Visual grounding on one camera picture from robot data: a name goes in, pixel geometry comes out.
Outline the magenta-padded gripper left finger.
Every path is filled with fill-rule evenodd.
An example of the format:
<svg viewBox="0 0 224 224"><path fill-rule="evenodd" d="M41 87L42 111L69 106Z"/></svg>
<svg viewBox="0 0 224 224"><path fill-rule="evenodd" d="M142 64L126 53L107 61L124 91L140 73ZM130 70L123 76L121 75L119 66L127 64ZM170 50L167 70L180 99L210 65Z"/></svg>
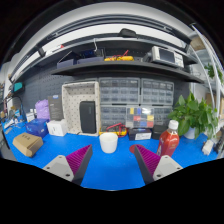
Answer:
<svg viewBox="0 0 224 224"><path fill-rule="evenodd" d="M92 145L87 145L67 156L58 155L44 167L44 170L81 185L92 155Z"/></svg>

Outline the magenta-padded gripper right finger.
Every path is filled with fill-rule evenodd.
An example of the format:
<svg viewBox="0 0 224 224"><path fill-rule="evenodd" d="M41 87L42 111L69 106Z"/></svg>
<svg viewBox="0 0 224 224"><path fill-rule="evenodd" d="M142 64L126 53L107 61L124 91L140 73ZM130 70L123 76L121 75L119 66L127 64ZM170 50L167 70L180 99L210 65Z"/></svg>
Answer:
<svg viewBox="0 0 224 224"><path fill-rule="evenodd" d="M134 147L134 155L145 184L160 180L182 169L182 166L170 156L159 156L140 145Z"/></svg>

